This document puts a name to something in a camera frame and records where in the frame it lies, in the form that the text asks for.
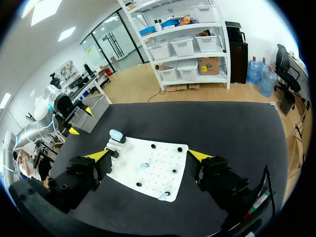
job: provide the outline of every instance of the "black table surface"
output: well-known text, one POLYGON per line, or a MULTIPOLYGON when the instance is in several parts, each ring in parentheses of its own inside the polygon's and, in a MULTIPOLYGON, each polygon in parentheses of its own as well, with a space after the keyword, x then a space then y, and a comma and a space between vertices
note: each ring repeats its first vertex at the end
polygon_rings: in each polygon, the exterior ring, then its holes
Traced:
MULTIPOLYGON (((51 170, 56 177, 76 155, 104 149, 110 129, 128 137, 187 144, 189 149, 221 155, 240 177, 256 187, 265 165, 271 171, 276 209, 282 205, 287 181, 287 149, 283 126, 274 106, 249 102, 165 102, 114 104, 94 130, 70 135, 51 170)), ((266 224, 271 205, 263 213, 266 224)), ((138 193, 106 176, 69 215, 87 224, 119 233, 208 236, 227 217, 207 192, 201 192, 187 169, 174 202, 138 193)))

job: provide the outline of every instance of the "wooden floor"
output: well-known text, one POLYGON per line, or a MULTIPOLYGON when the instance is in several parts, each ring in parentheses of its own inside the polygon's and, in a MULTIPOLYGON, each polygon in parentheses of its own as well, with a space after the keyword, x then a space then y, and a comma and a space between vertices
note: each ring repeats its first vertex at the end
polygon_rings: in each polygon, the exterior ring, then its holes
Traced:
MULTIPOLYGON (((110 76, 112 81, 104 87, 104 91, 109 99, 114 103, 147 103, 149 98, 159 93, 160 87, 149 63, 128 68, 110 76)), ((150 102, 165 101, 247 101, 269 103, 271 101, 280 104, 282 92, 273 92, 269 98, 259 92, 258 86, 249 84, 232 84, 231 89, 226 89, 223 83, 201 84, 199 90, 185 90, 166 92, 153 97, 150 102)), ((288 137, 293 131, 295 124, 300 120, 300 115, 295 108, 285 116, 278 110, 285 136, 288 137)), ((293 162, 290 167, 291 172, 295 172, 298 166, 298 157, 301 156, 301 144, 297 142, 294 146, 294 135, 287 139, 289 164, 291 155, 294 152, 293 162)), ((292 192, 299 172, 288 179, 284 202, 292 192)))

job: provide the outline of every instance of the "water bottle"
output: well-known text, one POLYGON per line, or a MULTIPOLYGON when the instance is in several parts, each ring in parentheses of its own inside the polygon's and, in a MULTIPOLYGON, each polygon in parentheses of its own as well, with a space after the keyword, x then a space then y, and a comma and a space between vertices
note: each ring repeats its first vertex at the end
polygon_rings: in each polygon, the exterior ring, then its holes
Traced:
POLYGON ((249 61, 248 63, 248 71, 247 71, 247 81, 251 85, 256 85, 259 83, 259 77, 260 77, 260 65, 256 62, 256 57, 252 57, 252 61, 249 61))
POLYGON ((269 66, 266 64, 266 58, 265 57, 262 58, 262 62, 259 62, 259 65, 260 65, 260 77, 259 77, 259 83, 260 83, 261 80, 262 80, 262 72, 264 70, 269 70, 269 66))
POLYGON ((277 74, 272 71, 272 66, 269 66, 269 70, 262 72, 262 81, 259 85, 259 90, 264 96, 270 97, 273 92, 273 88, 277 81, 277 74))

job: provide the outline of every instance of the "black cabinet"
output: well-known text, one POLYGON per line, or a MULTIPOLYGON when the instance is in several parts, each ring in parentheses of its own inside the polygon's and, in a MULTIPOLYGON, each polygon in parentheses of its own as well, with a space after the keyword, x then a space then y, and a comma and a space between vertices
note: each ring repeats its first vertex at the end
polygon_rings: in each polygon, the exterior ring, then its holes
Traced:
POLYGON ((248 44, 229 42, 231 50, 231 83, 246 83, 248 67, 248 44))

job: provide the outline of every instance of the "glass door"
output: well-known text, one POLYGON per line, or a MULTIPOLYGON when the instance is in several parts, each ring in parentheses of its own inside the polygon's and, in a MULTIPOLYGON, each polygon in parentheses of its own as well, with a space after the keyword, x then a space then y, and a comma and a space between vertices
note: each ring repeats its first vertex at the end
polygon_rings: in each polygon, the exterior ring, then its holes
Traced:
POLYGON ((102 22, 92 34, 115 71, 143 63, 117 13, 102 22))
POLYGON ((104 57, 102 50, 99 48, 92 35, 88 35, 88 37, 85 38, 80 45, 94 65, 99 66, 100 68, 108 66, 111 67, 107 58, 104 57))

